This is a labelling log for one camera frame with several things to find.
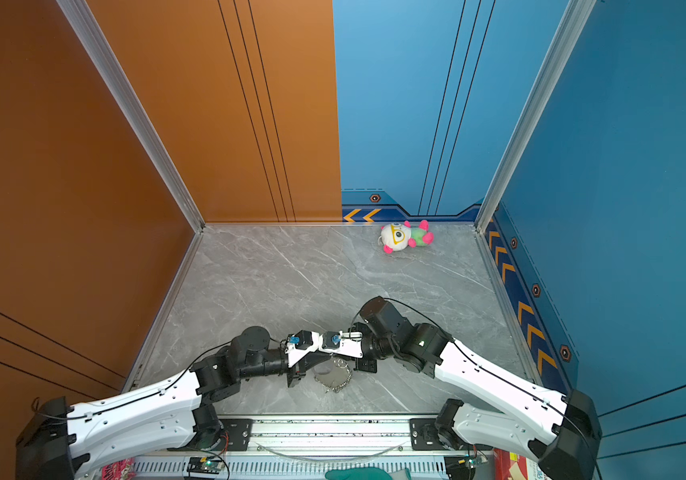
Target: plush toy head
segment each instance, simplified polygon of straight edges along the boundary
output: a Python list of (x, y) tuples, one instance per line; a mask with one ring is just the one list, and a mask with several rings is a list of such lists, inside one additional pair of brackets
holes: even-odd
[(412, 229), (409, 223), (406, 225), (386, 225), (380, 230), (380, 241), (383, 243), (383, 250), (387, 254), (404, 250), (409, 244), (410, 238), (412, 238)]

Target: plush toy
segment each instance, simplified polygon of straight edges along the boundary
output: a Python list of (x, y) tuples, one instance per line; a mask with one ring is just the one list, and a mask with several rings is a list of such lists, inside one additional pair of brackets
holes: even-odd
[(383, 245), (386, 254), (392, 254), (404, 250), (407, 245), (416, 246), (431, 245), (434, 241), (434, 233), (428, 231), (428, 222), (422, 220), (417, 228), (410, 225), (406, 220), (404, 224), (384, 225), (380, 229), (378, 244)]

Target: green glove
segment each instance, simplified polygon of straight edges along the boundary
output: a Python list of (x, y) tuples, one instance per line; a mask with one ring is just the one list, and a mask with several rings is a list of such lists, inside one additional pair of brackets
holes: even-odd
[(391, 476), (385, 470), (375, 467), (329, 470), (324, 477), (327, 480), (391, 480)]

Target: robotic arm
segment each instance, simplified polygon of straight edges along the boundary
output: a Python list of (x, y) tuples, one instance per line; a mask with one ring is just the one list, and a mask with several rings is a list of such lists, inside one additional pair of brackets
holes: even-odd
[(592, 400), (573, 390), (532, 384), (478, 356), (430, 323), (413, 325), (381, 297), (367, 302), (348, 331), (302, 330), (269, 349), (265, 328), (251, 326), (228, 346), (153, 385), (95, 402), (44, 404), (16, 441), (16, 480), (73, 480), (101, 466), (163, 448), (206, 449), (220, 436), (214, 404), (241, 380), (282, 375), (288, 387), (331, 356), (376, 372), (395, 358), (412, 372), (459, 386), (499, 412), (449, 399), (436, 419), (455, 450), (484, 444), (536, 459), (553, 480), (593, 476), (602, 432)]

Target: gray marble floor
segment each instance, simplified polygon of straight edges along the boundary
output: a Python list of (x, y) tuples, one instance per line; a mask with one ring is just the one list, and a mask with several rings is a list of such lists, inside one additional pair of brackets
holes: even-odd
[[(273, 338), (299, 330), (342, 330), (370, 298), (409, 303), (471, 349), (524, 377), (469, 225), (432, 224), (430, 246), (386, 255), (378, 226), (209, 226), (141, 377), (147, 385), (182, 370), (201, 351), (250, 325)], [(421, 318), (399, 310), (413, 322)], [(483, 406), (394, 360), (354, 372), (338, 393), (312, 375), (288, 389), (283, 377), (242, 382), (222, 414), (438, 412), (447, 398)]]

